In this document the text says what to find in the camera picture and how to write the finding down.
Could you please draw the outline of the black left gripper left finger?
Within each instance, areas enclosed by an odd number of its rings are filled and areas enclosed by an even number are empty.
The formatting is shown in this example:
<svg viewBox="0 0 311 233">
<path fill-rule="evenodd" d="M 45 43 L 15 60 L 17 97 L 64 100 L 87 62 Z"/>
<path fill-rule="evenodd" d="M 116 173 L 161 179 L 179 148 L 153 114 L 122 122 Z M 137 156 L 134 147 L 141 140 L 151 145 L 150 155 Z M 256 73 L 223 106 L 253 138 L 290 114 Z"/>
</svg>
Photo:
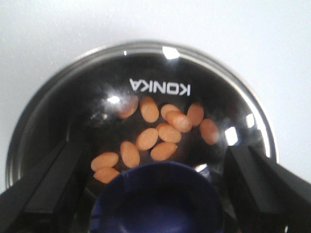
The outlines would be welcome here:
<svg viewBox="0 0 311 233">
<path fill-rule="evenodd" d="M 2 233 L 67 233 L 90 165 L 82 139 L 61 142 L 0 196 Z"/>
</svg>

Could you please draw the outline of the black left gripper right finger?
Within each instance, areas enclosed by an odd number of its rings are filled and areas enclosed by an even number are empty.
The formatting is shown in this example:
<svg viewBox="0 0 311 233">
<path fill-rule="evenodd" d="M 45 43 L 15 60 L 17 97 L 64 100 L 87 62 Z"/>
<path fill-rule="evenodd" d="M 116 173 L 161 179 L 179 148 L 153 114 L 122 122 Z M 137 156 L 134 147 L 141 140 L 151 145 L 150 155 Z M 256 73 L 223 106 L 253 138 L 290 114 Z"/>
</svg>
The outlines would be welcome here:
<svg viewBox="0 0 311 233">
<path fill-rule="evenodd" d="M 251 146 L 226 150 L 224 178 L 243 233 L 309 233 L 311 185 Z"/>
</svg>

